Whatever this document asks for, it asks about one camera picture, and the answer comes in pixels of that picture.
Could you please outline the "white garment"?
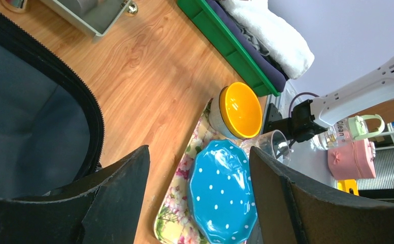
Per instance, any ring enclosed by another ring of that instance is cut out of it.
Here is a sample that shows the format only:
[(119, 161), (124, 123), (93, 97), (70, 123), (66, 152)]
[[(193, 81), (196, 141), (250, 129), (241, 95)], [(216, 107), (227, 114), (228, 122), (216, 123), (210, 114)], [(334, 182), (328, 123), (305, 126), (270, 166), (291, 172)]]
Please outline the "white garment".
[(219, 1), (223, 9), (252, 32), (269, 49), (289, 77), (298, 79), (314, 62), (303, 36), (283, 18), (271, 12), (268, 1)]

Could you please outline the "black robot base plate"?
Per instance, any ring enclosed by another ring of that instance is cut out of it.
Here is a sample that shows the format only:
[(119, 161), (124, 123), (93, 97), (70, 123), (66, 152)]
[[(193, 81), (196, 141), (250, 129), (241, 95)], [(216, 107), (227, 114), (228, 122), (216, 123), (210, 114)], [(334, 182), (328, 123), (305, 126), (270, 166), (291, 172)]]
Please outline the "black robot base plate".
[(278, 108), (269, 103), (266, 108), (266, 115), (262, 127), (262, 133), (268, 133), (274, 130), (281, 131), (287, 138), (292, 135), (292, 118), (283, 118)]

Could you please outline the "grey garment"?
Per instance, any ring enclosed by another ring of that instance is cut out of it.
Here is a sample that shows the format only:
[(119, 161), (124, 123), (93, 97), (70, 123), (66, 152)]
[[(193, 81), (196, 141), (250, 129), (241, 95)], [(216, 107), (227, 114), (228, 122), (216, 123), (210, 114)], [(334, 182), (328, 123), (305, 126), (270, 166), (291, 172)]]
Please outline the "grey garment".
[(269, 56), (269, 49), (259, 40), (252, 32), (250, 32), (247, 28), (238, 24), (241, 34), (245, 37), (245, 39), (258, 51), (262, 56)]

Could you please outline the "round pastel mini drawer cabinet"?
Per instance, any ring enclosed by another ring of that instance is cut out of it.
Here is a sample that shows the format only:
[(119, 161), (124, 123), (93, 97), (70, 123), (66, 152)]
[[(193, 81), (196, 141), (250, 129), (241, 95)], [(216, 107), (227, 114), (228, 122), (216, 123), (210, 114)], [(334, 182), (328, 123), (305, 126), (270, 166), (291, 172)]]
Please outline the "round pastel mini drawer cabinet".
[(71, 25), (92, 37), (94, 41), (104, 37), (118, 18), (124, 14), (137, 15), (135, 1), (58, 1), (41, 0)]

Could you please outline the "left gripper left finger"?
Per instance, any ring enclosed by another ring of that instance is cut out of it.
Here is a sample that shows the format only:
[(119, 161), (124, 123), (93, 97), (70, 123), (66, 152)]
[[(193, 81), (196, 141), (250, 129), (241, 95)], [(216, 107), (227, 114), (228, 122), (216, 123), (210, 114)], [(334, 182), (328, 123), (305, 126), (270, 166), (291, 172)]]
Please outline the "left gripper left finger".
[(48, 196), (0, 199), (0, 243), (133, 243), (149, 169), (143, 145)]

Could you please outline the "navy blue garment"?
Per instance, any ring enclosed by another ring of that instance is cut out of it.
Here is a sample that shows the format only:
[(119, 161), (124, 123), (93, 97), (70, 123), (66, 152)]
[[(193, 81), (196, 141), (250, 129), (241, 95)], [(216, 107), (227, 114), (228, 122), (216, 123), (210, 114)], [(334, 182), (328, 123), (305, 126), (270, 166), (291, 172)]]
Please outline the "navy blue garment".
[(241, 34), (237, 27), (239, 23), (234, 20), (233, 17), (231, 17), (231, 15), (228, 14), (219, 3), (217, 3), (217, 1), (206, 1), (206, 3), (226, 25), (261, 71), (267, 76), (276, 91), (283, 92), (289, 77), (282, 70), (281, 66), (270, 56), (262, 56), (258, 51), (256, 51), (256, 49), (254, 49), (254, 47)]

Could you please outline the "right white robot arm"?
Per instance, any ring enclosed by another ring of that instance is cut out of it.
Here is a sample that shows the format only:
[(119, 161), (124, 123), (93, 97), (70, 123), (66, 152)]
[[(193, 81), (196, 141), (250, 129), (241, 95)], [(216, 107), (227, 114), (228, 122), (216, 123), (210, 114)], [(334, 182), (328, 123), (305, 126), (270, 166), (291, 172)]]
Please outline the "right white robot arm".
[(372, 72), (292, 111), (292, 138), (303, 142), (352, 114), (394, 99), (394, 56)]

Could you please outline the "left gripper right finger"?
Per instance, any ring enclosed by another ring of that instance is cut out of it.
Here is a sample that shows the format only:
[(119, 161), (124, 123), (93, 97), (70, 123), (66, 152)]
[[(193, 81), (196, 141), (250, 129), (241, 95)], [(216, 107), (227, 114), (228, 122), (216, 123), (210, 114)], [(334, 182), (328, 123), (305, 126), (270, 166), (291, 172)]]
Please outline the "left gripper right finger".
[(329, 187), (257, 147), (249, 160), (264, 243), (394, 243), (394, 203)]

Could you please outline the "pink and teal kids suitcase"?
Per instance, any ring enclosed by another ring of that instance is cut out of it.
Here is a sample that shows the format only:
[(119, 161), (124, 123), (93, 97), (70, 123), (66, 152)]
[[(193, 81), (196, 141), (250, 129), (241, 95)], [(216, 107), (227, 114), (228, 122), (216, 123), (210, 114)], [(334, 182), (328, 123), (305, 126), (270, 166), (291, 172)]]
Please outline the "pink and teal kids suitcase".
[(87, 85), (0, 12), (0, 198), (42, 196), (94, 173), (103, 138)]

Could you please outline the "green plastic tray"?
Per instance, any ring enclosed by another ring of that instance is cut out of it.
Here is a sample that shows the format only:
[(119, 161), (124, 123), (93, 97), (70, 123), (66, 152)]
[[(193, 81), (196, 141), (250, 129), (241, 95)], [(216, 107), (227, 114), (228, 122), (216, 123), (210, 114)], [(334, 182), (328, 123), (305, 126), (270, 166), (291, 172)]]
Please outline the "green plastic tray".
[(206, 1), (177, 1), (177, 5), (259, 97), (282, 93), (276, 91)]

